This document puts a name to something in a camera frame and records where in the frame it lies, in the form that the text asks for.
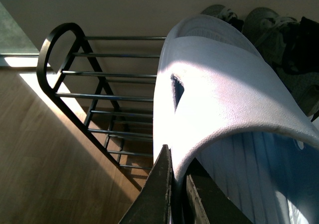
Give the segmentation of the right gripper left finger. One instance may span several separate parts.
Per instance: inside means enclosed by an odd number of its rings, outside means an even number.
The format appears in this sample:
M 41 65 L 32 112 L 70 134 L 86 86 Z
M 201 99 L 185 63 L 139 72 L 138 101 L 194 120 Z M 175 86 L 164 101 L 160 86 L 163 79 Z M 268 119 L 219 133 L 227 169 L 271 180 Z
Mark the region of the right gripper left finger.
M 168 224 L 171 215 L 171 153 L 165 144 L 140 194 L 119 221 L 121 224 Z

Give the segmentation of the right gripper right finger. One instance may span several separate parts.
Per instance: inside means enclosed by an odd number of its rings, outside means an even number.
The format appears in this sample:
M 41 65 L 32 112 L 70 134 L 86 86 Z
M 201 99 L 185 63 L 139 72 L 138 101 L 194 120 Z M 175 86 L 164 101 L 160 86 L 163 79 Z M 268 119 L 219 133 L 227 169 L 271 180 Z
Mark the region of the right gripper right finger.
M 250 224 L 195 158 L 185 175 L 187 224 Z

